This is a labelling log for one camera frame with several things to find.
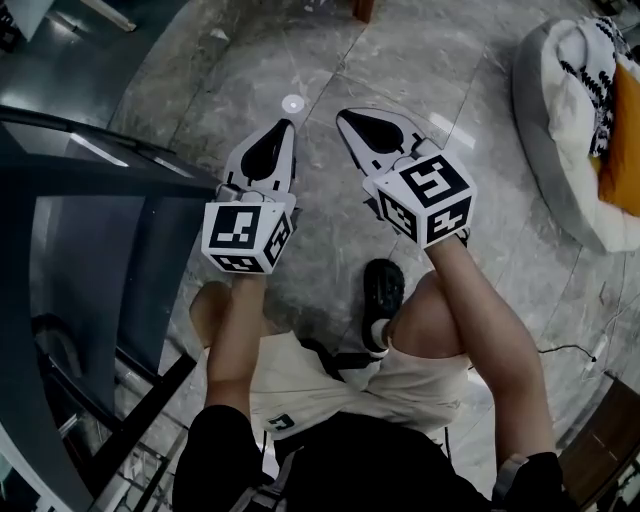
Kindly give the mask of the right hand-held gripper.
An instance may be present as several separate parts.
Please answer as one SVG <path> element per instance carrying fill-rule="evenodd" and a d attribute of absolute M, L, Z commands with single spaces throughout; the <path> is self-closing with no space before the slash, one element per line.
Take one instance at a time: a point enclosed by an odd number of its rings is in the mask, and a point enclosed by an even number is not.
<path fill-rule="evenodd" d="M 454 153 L 425 139 L 409 118 L 348 108 L 336 115 L 336 125 L 356 167 L 383 173 L 365 178 L 363 188 L 376 215 L 398 233 L 425 249 L 470 227 L 473 178 Z"/>

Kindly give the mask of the white table leg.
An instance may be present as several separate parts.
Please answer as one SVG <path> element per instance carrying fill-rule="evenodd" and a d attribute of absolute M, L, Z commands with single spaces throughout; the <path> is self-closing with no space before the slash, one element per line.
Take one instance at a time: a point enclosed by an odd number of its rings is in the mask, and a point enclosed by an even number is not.
<path fill-rule="evenodd" d="M 85 0 L 85 2 L 92 9 L 104 16 L 106 19 L 111 21 L 123 31 L 133 32 L 136 30 L 137 25 L 134 22 L 129 20 L 115 8 L 111 7 L 104 0 Z"/>

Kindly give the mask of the person's left forearm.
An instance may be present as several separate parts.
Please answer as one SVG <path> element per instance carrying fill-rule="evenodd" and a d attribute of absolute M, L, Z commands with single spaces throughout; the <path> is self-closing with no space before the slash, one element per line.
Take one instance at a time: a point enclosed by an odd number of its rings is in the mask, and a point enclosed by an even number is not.
<path fill-rule="evenodd" d="M 259 355 L 264 275 L 234 277 L 221 327 L 209 347 L 205 405 L 224 405 L 250 416 L 250 387 Z"/>

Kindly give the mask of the orange cushion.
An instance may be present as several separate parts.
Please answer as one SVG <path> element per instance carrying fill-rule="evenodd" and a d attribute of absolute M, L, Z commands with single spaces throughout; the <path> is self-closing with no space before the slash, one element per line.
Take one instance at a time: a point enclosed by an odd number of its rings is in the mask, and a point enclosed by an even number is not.
<path fill-rule="evenodd" d="M 614 125 L 599 199 L 640 217 L 640 82 L 619 62 L 613 85 Z"/>

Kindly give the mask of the white power strip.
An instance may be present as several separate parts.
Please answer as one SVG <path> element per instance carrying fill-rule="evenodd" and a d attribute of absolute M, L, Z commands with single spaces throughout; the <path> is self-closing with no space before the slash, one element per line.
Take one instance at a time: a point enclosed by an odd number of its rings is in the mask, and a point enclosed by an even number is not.
<path fill-rule="evenodd" d="M 593 349 L 591 355 L 589 356 L 589 361 L 586 363 L 584 367 L 585 372 L 590 372 L 594 368 L 600 356 L 602 355 L 603 351 L 608 346 L 608 343 L 609 343 L 609 337 L 606 333 L 603 333 L 599 337 L 595 348 Z"/>

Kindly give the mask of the black shoe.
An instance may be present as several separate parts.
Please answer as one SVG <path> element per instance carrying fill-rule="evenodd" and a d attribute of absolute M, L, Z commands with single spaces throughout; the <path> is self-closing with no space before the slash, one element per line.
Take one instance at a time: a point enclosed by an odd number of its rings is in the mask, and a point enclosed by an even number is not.
<path fill-rule="evenodd" d="M 366 264 L 361 338 L 368 351 L 380 354 L 387 349 L 382 331 L 399 311 L 404 290 L 404 274 L 396 263 L 389 259 L 374 259 Z"/>

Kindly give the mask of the grey drain pipe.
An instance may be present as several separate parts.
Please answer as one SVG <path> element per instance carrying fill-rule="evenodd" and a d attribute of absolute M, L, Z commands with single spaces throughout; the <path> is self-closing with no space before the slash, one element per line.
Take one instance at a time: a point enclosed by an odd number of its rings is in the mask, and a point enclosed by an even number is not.
<path fill-rule="evenodd" d="M 84 374 L 75 337 L 67 324 L 52 313 L 31 318 L 36 344 L 61 368 L 74 378 Z"/>

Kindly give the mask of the person's black shirt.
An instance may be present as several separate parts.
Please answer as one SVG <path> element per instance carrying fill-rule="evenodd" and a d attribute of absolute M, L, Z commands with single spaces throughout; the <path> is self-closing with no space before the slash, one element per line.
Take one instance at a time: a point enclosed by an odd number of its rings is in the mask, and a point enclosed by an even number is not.
<path fill-rule="evenodd" d="M 275 449 L 286 512 L 578 512 L 550 452 L 505 468 L 502 489 L 486 498 L 426 435 L 369 416 L 338 413 Z M 230 512 L 245 491 L 272 481 L 247 417 L 210 406 L 189 430 L 173 509 Z"/>

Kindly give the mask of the grey white beanbag seat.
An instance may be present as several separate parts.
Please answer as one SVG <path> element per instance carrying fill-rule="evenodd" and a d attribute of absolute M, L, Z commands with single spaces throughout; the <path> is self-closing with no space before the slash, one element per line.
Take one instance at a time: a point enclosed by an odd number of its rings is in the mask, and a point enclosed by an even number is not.
<path fill-rule="evenodd" d="M 564 71 L 558 44 L 577 32 L 573 20 L 548 20 L 516 49 L 513 113 L 529 166 L 558 225 L 599 253 L 640 249 L 640 218 L 598 198 L 589 158 L 595 112 L 586 90 Z"/>

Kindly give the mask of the black white patterned blanket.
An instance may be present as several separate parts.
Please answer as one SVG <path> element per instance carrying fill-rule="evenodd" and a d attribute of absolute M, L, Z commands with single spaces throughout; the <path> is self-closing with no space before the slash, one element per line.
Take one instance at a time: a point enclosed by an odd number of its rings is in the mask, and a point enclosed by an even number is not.
<path fill-rule="evenodd" d="M 565 72 L 578 79 L 594 107 L 594 133 L 590 154 L 608 151 L 614 125 L 613 78 L 619 56 L 631 57 L 630 47 L 607 16 L 584 18 L 563 36 L 557 55 Z"/>

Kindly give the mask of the chrome rack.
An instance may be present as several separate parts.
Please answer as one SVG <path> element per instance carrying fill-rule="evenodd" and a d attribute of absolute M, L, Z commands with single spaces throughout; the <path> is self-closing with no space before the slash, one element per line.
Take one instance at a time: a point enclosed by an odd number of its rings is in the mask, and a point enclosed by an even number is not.
<path fill-rule="evenodd" d="M 185 422 L 165 411 L 139 424 L 114 420 L 106 426 L 86 410 L 55 419 L 72 467 L 92 498 L 87 511 L 167 507 L 170 468 L 186 440 Z"/>

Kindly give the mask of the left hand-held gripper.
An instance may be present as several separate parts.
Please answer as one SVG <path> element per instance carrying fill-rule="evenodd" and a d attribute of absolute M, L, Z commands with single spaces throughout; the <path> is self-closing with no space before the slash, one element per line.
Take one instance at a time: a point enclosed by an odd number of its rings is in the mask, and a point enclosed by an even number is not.
<path fill-rule="evenodd" d="M 220 271 L 274 271 L 295 230 L 296 197 L 288 192 L 295 139 L 294 124 L 281 118 L 231 151 L 224 169 L 228 184 L 205 206 L 201 240 L 202 254 Z"/>

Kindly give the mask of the person's right forearm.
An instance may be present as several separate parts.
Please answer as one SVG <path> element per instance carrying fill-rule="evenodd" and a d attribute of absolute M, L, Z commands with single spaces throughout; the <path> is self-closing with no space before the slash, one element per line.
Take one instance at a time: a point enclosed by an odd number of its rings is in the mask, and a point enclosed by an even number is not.
<path fill-rule="evenodd" d="M 555 447 L 537 347 L 520 318 L 457 236 L 426 249 L 459 327 L 464 350 L 491 391 L 496 463 Z"/>

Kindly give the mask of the brown wooden box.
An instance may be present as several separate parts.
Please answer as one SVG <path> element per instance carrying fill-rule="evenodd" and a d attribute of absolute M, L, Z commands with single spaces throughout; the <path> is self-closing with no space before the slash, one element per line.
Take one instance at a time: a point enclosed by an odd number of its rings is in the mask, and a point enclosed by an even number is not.
<path fill-rule="evenodd" d="M 559 463 L 564 487 L 585 512 L 640 455 L 640 394 L 615 379 Z"/>

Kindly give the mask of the person's right leg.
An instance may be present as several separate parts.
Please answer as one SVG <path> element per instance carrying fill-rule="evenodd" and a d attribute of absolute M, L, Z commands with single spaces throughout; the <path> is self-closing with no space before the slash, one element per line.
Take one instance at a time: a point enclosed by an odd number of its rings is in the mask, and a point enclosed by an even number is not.
<path fill-rule="evenodd" d="M 390 346 L 422 359 L 467 355 L 477 365 L 483 354 L 477 315 L 468 297 L 432 270 L 384 329 Z"/>

